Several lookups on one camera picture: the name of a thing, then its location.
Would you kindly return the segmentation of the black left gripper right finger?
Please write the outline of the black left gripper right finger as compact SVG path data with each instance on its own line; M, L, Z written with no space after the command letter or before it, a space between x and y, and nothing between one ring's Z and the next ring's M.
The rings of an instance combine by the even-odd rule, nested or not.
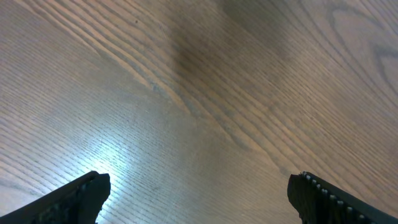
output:
M397 218L310 172L303 171L289 177L287 196L302 223L397 224Z

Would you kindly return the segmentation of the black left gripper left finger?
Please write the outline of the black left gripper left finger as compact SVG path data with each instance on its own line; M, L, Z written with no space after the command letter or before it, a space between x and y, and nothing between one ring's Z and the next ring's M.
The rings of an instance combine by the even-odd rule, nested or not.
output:
M3 224L96 224L111 191L109 174L91 171L1 217Z

